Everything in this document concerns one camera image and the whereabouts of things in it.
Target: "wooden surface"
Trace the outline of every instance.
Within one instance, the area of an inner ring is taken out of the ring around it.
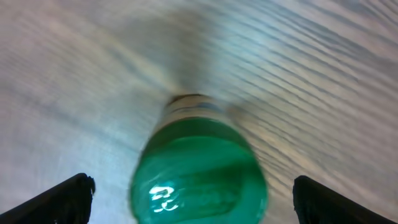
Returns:
[[[398,1],[0,0],[0,212],[75,175],[91,223],[135,223],[137,158],[172,95],[227,101],[266,171],[398,222]]]

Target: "cylindrical container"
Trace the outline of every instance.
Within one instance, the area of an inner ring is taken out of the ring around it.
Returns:
[[[219,103],[185,95],[166,106],[132,181],[139,223],[257,224],[267,201],[261,168]]]

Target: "black object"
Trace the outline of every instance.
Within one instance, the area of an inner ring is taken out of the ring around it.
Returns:
[[[94,179],[77,174],[3,213],[0,223],[87,224],[94,191]]]
[[[293,204],[300,224],[396,224],[304,175],[294,180]]]

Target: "green object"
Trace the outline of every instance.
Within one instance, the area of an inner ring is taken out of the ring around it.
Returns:
[[[168,121],[149,139],[132,181],[139,223],[261,220],[268,201],[264,176],[249,144],[220,122],[224,114],[211,100],[186,96],[167,108]]]

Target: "glossy green surface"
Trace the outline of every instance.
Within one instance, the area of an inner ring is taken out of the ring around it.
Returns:
[[[132,183],[139,223],[258,223],[267,204],[266,183],[247,142],[205,118],[155,133]]]

